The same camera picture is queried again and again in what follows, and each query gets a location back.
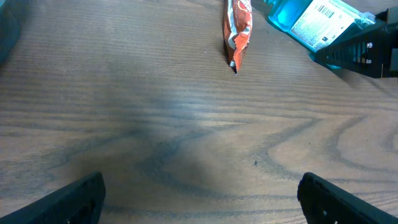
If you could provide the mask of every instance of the candy wrapper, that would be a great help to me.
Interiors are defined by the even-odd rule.
[[[229,66],[237,73],[249,45],[252,31],[250,0],[225,0],[224,41],[228,51]]]

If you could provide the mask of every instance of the orange snack packet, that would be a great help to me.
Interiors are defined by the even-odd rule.
[[[252,31],[250,0],[225,0],[224,41],[228,49],[229,66],[237,73],[249,45]]]

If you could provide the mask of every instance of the wooden table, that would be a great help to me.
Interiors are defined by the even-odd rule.
[[[234,76],[221,0],[31,3],[0,70],[0,216],[94,170],[100,223],[304,223],[304,172],[398,215],[397,80],[331,73],[252,5]]]

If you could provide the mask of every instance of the teal container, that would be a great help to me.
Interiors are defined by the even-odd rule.
[[[19,37],[19,23],[9,8],[8,0],[0,0],[0,64],[5,61]]]
[[[340,0],[264,0],[273,4],[269,22],[310,53],[375,24],[375,16]]]

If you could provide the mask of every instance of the teal object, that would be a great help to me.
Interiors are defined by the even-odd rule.
[[[0,0],[0,64],[5,61],[19,37],[19,23],[9,8],[8,0]]]
[[[269,22],[313,55],[316,51],[373,25],[375,16],[340,0],[264,0],[273,4]]]

